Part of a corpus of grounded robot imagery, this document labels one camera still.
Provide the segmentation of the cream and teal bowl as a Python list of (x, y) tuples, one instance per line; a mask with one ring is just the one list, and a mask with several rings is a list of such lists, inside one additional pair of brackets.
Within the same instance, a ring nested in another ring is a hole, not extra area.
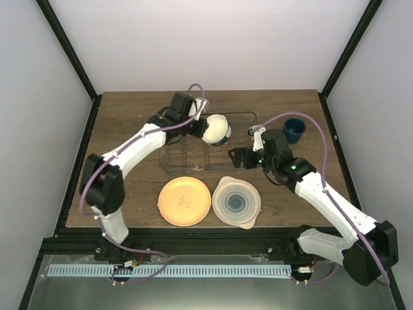
[(205, 143), (220, 146), (229, 140), (232, 129), (224, 115), (213, 114), (207, 117), (206, 122), (208, 128), (204, 131), (202, 137), (202, 140)]

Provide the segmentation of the black wire dish rack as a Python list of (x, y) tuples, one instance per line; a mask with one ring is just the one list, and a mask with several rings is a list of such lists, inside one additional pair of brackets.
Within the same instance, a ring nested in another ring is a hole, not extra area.
[(201, 139), (187, 135), (177, 138), (159, 151), (159, 164), (169, 175), (189, 172), (228, 171), (234, 168), (228, 151), (253, 144), (248, 129), (258, 124), (255, 112), (224, 112), (232, 129), (228, 141), (222, 145), (208, 145)]

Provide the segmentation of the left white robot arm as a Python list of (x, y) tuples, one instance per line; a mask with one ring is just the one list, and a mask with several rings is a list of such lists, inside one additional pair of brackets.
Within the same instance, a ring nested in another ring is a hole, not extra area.
[(132, 253), (121, 206), (125, 200), (124, 179), (149, 154), (171, 139), (191, 134), (200, 138), (207, 121), (201, 117), (209, 102), (204, 97), (174, 94), (171, 103), (148, 118), (143, 128), (122, 145), (98, 156), (91, 154), (83, 167), (79, 212), (93, 216), (102, 225), (103, 236), (111, 240), (109, 253), (119, 261)]

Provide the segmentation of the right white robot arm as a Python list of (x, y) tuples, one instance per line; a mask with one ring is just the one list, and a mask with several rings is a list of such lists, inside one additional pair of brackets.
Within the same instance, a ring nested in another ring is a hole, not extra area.
[(302, 225), (297, 238), (287, 243), (289, 257), (302, 260), (308, 254), (320, 256), (343, 266), (363, 286), (384, 278), (399, 260), (396, 228), (366, 215), (335, 191), (315, 166), (293, 156), (281, 130), (253, 126), (248, 134), (253, 146), (228, 151), (233, 166), (260, 167), (271, 173), (273, 183), (286, 186), (311, 204), (339, 233), (334, 236)]

